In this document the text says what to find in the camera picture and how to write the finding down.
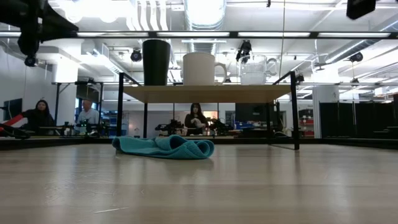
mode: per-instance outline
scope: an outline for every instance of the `teal towel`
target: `teal towel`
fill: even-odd
[[[179,135],[154,139],[116,137],[112,146],[126,154],[164,159],[206,159],[214,152],[209,140],[186,140]]]

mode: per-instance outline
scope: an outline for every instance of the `wooden shelf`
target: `wooden shelf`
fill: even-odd
[[[290,93],[290,86],[125,86],[124,92],[143,103],[268,103]]]

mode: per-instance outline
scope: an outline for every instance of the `glass jug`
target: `glass jug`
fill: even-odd
[[[267,61],[265,55],[247,55],[238,60],[239,77],[242,85],[263,85],[267,81],[267,75],[275,75],[267,71],[267,64],[274,62],[276,59],[270,58]]]

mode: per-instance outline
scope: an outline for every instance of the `white mug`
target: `white mug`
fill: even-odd
[[[216,58],[212,54],[194,52],[183,57],[183,79],[184,85],[214,85],[215,67],[217,65],[224,69],[224,80],[227,76],[226,66],[223,63],[215,63]]]

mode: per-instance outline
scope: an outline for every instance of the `person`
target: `person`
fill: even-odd
[[[199,103],[192,103],[191,113],[185,117],[185,126],[188,128],[187,136],[191,134],[203,134],[204,128],[208,127],[207,120],[201,112]]]
[[[48,133],[48,130],[40,130],[40,127],[55,126],[55,121],[50,114],[49,104],[45,100],[39,100],[34,109],[22,112],[4,124],[11,126],[23,118],[27,118],[27,124],[24,124],[21,129],[35,131],[36,134]]]
[[[91,100],[83,100],[83,111],[80,112],[76,123],[81,124],[84,120],[88,120],[89,124],[98,124],[100,114],[91,108],[93,102]]]

